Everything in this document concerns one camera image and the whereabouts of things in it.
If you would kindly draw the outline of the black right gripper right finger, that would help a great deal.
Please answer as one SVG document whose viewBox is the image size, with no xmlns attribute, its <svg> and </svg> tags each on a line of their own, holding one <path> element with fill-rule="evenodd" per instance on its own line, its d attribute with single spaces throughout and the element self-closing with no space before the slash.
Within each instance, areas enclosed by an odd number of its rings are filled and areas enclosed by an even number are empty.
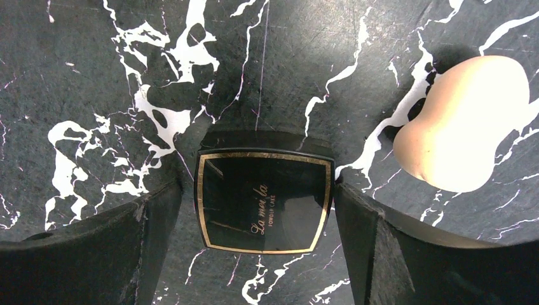
<svg viewBox="0 0 539 305">
<path fill-rule="evenodd" d="M 537 304 L 538 242 L 453 234 L 345 183 L 336 220 L 355 304 Z"/>
</svg>

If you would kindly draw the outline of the black square compact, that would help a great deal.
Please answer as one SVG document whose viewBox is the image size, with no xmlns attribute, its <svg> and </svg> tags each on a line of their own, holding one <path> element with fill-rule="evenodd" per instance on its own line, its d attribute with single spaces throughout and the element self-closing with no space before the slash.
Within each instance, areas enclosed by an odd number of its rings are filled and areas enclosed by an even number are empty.
<svg viewBox="0 0 539 305">
<path fill-rule="evenodd" d="M 334 160 L 271 149 L 198 154 L 196 213 L 208 248 L 245 254 L 307 254 L 332 203 Z"/>
</svg>

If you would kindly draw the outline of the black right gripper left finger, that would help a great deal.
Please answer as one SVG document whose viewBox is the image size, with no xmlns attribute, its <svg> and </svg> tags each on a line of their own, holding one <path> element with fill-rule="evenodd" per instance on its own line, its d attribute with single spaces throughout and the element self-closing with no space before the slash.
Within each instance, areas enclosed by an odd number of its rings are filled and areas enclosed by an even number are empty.
<svg viewBox="0 0 539 305">
<path fill-rule="evenodd" d="M 182 201 L 169 182 L 69 226 L 1 243 L 2 304 L 151 304 Z"/>
</svg>

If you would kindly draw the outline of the beige gourd makeup sponge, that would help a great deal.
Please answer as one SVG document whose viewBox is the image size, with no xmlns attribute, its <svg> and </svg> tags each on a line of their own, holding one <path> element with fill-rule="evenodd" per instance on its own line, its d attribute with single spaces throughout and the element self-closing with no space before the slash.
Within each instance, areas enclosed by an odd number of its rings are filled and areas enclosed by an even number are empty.
<svg viewBox="0 0 539 305">
<path fill-rule="evenodd" d="M 401 168 L 433 187 L 467 193 L 482 187 L 501 142 L 529 105 L 523 66 L 510 57 L 465 60 L 435 80 L 420 113 L 393 141 Z"/>
</svg>

